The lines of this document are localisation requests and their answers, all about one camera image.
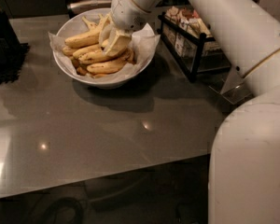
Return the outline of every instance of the white bowl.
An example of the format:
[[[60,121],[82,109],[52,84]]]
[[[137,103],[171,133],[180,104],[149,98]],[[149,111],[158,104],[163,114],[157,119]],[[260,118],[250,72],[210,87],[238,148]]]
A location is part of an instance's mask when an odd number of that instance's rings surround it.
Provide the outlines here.
[[[69,36],[80,34],[88,30],[82,20],[82,16],[85,16],[90,21],[98,22],[98,15],[105,15],[109,11],[110,8],[100,8],[83,12],[67,21],[56,35],[50,35],[54,59],[61,70],[77,81],[102,89],[117,88],[140,74],[150,64],[160,40],[160,36],[155,35],[151,27],[147,24],[143,30],[133,33],[133,39],[130,45],[135,52],[136,64],[126,64],[123,69],[117,73],[101,78],[78,75],[70,60],[62,53],[62,46],[64,46],[63,41]]]

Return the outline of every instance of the food in basket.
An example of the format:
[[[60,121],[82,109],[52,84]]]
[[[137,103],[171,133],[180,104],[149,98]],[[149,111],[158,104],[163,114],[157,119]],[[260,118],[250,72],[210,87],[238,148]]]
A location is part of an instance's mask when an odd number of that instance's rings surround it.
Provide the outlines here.
[[[132,32],[114,26],[109,14],[100,14],[99,19],[97,24],[82,17],[89,31],[64,40],[63,54],[81,76],[104,77],[118,72],[126,63],[135,63],[129,48]]]

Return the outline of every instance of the table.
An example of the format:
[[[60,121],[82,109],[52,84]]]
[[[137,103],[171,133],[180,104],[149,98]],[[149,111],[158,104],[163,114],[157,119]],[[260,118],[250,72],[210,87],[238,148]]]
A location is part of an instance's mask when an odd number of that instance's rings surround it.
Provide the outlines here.
[[[226,117],[219,95],[189,83],[162,42],[118,89],[74,81],[49,46],[67,20],[11,21],[30,51],[19,79],[0,85],[0,198],[210,153]]]

